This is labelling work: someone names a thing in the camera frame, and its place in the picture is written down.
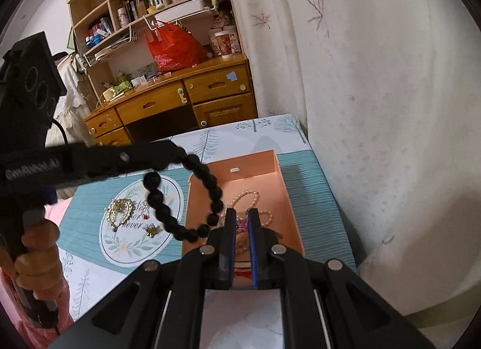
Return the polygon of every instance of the wooden drawer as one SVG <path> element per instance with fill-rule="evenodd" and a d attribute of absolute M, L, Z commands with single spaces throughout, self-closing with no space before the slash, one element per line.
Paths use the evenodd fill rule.
<path fill-rule="evenodd" d="M 192 76 L 184 84 L 193 104 L 251 91 L 245 64 Z"/>
<path fill-rule="evenodd" d="M 117 105 L 124 124 L 144 119 L 154 114 L 178 108 L 188 103 L 182 82 L 167 84 Z"/>
<path fill-rule="evenodd" d="M 107 132 L 122 127 L 122 122 L 115 109 L 109 109 L 86 122 L 90 134 L 97 138 Z"/>
<path fill-rule="evenodd" d="M 199 127 L 215 127 L 257 117 L 253 94 L 242 94 L 193 106 Z"/>
<path fill-rule="evenodd" d="M 128 146 L 132 141 L 125 128 L 119 128 L 97 138 L 97 143 L 101 146 Z"/>

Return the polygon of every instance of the wooden desk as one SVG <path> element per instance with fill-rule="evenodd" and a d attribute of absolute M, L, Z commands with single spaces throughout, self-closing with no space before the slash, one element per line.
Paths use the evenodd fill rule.
<path fill-rule="evenodd" d="M 256 118 L 256 102 L 245 55 L 214 58 L 162 77 L 139 91 L 132 89 L 95 109 L 85 121 L 99 144 L 121 146 L 141 136 L 139 129 L 158 127 L 159 121 L 154 117 L 174 109 L 179 109 L 177 116 L 172 113 L 171 117 L 162 120 L 165 136 L 170 135 L 169 124 L 177 122 L 184 122 L 185 130 L 175 133 Z"/>

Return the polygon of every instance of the human hand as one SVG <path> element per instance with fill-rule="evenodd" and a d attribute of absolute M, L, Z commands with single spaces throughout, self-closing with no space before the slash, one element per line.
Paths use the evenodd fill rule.
<path fill-rule="evenodd" d="M 30 252 L 15 262 L 7 250 L 0 247 L 0 268 L 19 287 L 33 291 L 38 300 L 55 300 L 63 288 L 62 264 L 55 244 L 59 234 L 58 227 L 50 220 L 31 228 L 22 236 L 22 243 Z"/>

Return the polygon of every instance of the peach plastic box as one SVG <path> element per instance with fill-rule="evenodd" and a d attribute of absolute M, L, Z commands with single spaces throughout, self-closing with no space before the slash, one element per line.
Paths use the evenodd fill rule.
<path fill-rule="evenodd" d="M 259 192 L 256 208 L 271 211 L 272 222 L 268 228 L 278 234 L 279 242 L 304 255 L 299 228 L 290 204 L 284 179 L 280 171 L 276 153 L 273 150 L 230 158 L 209 164 L 209 169 L 217 177 L 218 185 L 224 195 L 222 201 L 229 204 L 238 194 L 246 190 Z M 237 215 L 245 217 L 246 209 L 251 205 L 254 195 L 244 196 L 235 205 Z M 210 199 L 207 190 L 195 176 L 189 179 L 186 224 L 187 228 L 197 228 L 205 223 L 210 212 Z M 261 223 L 268 220 L 267 215 L 260 215 Z M 182 255 L 201 245 L 182 243 Z M 236 267 L 250 261 L 249 251 L 236 255 Z"/>

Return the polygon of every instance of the blue sticky note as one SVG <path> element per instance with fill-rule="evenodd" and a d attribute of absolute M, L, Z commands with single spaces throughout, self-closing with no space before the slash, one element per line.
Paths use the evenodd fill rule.
<path fill-rule="evenodd" d="M 227 74 L 226 76 L 227 76 L 227 79 L 229 79 L 229 81 L 231 82 L 237 81 L 237 75 L 235 71 L 229 72 L 229 74 Z"/>

